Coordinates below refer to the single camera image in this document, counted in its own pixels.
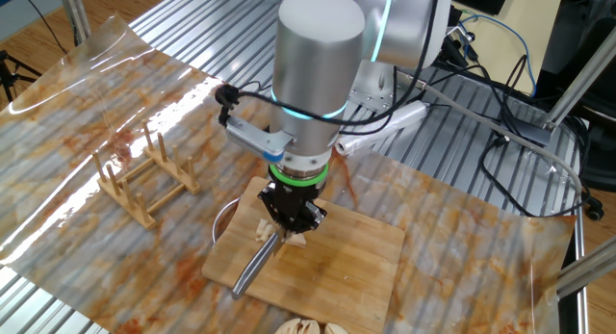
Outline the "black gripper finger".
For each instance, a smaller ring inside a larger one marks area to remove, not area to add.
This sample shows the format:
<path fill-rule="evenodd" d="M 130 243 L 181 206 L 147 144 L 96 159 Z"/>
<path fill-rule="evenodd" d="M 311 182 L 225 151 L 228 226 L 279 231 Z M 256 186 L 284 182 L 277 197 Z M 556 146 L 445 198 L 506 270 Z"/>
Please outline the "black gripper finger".
<path fill-rule="evenodd" d="M 307 201 L 296 219 L 296 232 L 316 230 L 327 216 L 327 212 L 313 201 Z"/>
<path fill-rule="evenodd" d="M 285 227 L 281 192 L 275 187 L 266 186 L 259 192 L 258 198 L 264 203 L 272 220 L 279 226 Z"/>

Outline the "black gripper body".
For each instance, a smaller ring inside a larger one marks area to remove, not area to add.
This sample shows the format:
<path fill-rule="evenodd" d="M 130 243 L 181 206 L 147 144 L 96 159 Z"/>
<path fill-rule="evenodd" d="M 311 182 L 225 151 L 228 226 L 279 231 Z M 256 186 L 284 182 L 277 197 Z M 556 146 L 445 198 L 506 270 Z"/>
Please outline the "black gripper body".
<path fill-rule="evenodd" d="M 275 187 L 282 195 L 282 209 L 285 214 L 285 227 L 296 228 L 296 219 L 299 211 L 307 201 L 313 201 L 321 194 L 321 189 L 317 185 L 308 187 L 298 187 L 282 182 L 269 182 L 267 186 Z"/>

